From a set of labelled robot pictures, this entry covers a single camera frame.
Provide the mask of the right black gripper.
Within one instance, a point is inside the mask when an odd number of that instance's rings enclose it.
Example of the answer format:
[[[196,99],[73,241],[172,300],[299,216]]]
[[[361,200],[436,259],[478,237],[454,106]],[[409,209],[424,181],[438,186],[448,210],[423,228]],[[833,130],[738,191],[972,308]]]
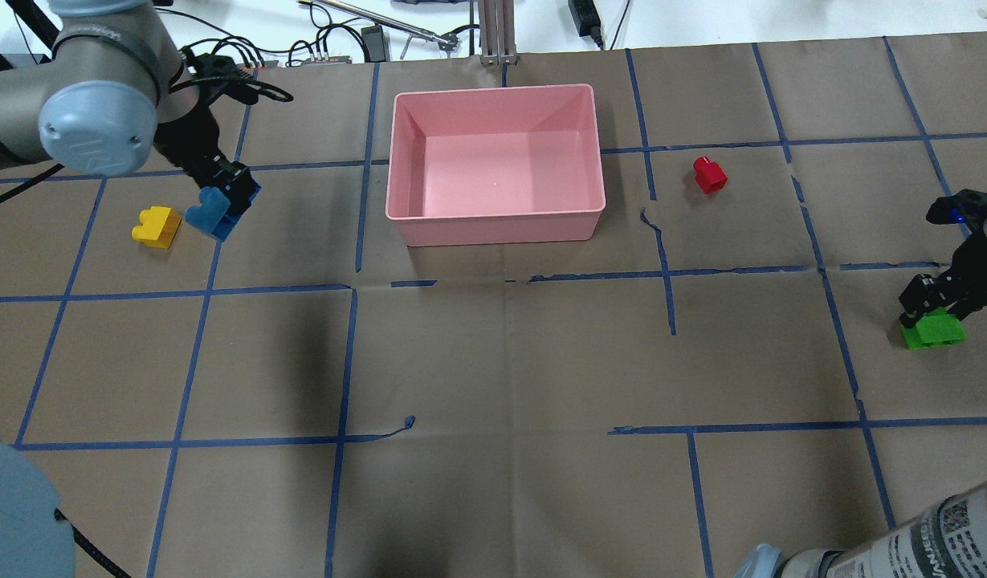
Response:
[[[899,296],[904,328],[914,328],[928,312],[945,307],[960,322],[987,307],[987,217],[979,230],[952,254],[951,266],[937,277],[916,275]]]

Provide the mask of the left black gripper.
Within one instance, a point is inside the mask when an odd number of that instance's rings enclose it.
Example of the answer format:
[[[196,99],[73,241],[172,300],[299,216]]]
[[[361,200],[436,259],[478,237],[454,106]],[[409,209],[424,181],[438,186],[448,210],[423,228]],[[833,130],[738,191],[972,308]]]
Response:
[[[196,186],[218,187],[229,201],[251,201],[251,172],[222,153],[220,127],[206,104],[197,104],[177,120],[159,124],[154,147]]]

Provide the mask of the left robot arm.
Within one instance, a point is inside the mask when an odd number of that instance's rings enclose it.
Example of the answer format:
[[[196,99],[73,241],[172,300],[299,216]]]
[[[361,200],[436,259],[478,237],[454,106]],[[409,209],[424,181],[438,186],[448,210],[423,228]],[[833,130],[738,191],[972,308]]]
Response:
[[[222,153],[210,104],[149,1],[52,1],[63,21],[51,61],[0,71],[0,172],[55,161],[119,177],[152,153],[236,200],[250,170]]]

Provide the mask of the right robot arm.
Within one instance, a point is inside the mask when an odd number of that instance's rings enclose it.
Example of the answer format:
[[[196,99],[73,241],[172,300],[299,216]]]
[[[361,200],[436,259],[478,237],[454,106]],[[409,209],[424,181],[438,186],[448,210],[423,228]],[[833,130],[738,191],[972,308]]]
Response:
[[[987,482],[850,550],[784,557],[761,543],[736,577],[987,577]]]

